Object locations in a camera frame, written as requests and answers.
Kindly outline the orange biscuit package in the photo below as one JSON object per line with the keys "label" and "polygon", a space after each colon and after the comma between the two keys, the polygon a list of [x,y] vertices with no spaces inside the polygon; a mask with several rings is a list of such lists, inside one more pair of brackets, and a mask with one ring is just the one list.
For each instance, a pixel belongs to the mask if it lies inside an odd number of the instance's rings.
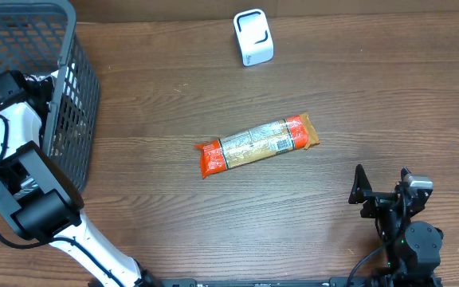
{"label": "orange biscuit package", "polygon": [[231,136],[198,144],[203,178],[268,157],[320,143],[307,113],[290,116]]}

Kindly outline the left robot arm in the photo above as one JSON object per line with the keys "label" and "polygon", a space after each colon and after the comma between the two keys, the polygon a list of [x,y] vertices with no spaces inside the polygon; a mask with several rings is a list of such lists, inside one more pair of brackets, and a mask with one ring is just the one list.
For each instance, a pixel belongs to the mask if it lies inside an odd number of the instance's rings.
{"label": "left robot arm", "polygon": [[59,249],[94,276],[94,286],[158,286],[91,223],[77,187],[42,152],[53,90],[52,77],[0,74],[0,242]]}

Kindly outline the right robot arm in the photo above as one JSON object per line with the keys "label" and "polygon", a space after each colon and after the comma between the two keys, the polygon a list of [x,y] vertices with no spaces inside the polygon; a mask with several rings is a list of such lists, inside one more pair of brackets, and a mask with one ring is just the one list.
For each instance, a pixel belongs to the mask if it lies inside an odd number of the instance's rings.
{"label": "right robot arm", "polygon": [[[433,181],[416,175],[407,167],[400,172],[392,192],[373,191],[361,164],[355,168],[350,204],[360,204],[362,218],[375,221],[382,245],[361,259],[352,269],[346,286],[441,286],[434,270],[441,264],[441,229],[412,218],[423,211],[434,191]],[[357,278],[359,268],[384,252],[387,266],[377,268],[368,277]]]}

